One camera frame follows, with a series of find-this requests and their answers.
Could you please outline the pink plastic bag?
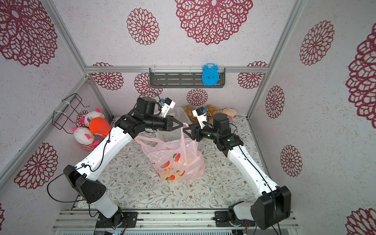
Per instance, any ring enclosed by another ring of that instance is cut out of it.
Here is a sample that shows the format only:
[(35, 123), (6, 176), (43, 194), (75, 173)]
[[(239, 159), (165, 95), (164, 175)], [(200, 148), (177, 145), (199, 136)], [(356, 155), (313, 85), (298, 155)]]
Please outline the pink plastic bag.
[(163, 181), (193, 180), (204, 175), (206, 164), (198, 142), (185, 138), (183, 128), (180, 128), (178, 140), (164, 142), (158, 138), (137, 136), (135, 141), (141, 145)]

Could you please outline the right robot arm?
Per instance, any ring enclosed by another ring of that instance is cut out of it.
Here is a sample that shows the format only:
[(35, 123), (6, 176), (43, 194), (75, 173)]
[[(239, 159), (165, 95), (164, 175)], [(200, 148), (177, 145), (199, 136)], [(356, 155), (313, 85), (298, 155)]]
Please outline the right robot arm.
[(254, 161), (242, 139), (231, 130), (226, 114), (218, 113), (213, 123), (206, 122), (204, 116), (198, 117), (199, 124), (183, 128), (183, 132), (194, 141), (212, 140), (240, 171), (251, 186), (256, 201), (239, 202), (227, 210), (227, 219), (234, 227), (241, 225), (257, 226), (266, 230), (290, 217), (291, 192), (286, 187), (278, 186)]

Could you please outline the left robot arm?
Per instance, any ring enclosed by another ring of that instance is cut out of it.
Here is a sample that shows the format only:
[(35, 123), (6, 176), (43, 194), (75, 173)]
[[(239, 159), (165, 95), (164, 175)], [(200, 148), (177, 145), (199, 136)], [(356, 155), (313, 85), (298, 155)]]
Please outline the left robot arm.
[(107, 193), (98, 178), (117, 153), (135, 139), (138, 134), (151, 130), (174, 131), (183, 126), (173, 116), (167, 115), (175, 106), (169, 98), (157, 102), (153, 98), (139, 97), (135, 107), (121, 116), (106, 132), (104, 140), (85, 159), (63, 170), (69, 184), (89, 205), (99, 212), (99, 220), (113, 229), (123, 224), (122, 210)]

